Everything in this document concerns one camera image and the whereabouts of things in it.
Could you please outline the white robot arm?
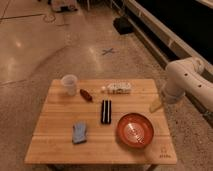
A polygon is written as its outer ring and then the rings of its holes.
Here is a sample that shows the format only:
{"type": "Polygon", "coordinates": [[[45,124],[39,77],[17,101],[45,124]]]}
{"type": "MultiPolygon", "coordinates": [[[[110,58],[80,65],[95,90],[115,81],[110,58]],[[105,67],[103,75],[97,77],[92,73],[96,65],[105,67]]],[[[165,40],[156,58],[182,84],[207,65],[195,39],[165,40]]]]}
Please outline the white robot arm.
{"type": "Polygon", "coordinates": [[[186,92],[192,94],[208,110],[213,111],[213,83],[201,76],[204,62],[197,57],[175,60],[167,64],[167,82],[162,86],[161,96],[149,107],[151,113],[159,110],[164,103],[179,102],[186,92]]]}

